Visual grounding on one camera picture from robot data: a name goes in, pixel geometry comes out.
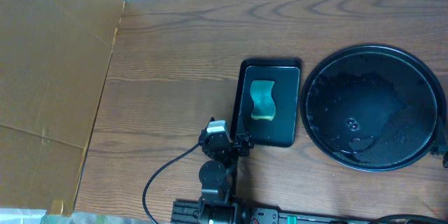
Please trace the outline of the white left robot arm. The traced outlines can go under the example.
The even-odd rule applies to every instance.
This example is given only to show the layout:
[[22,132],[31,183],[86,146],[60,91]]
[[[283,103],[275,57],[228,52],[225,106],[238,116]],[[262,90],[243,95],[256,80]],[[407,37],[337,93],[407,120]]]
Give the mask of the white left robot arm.
[[202,196],[198,222],[203,224],[250,224],[251,210],[237,196],[237,170],[240,157],[253,147],[246,133],[232,138],[224,120],[211,118],[201,131],[199,146],[210,158],[199,170]]

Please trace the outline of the green scouring sponge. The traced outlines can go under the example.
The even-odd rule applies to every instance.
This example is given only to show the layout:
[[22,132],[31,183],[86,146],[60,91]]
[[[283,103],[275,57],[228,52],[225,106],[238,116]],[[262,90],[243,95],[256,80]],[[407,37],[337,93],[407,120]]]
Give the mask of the green scouring sponge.
[[251,84],[250,95],[253,101],[251,118],[254,120],[273,120],[276,114],[276,105],[272,98],[274,81],[255,80]]

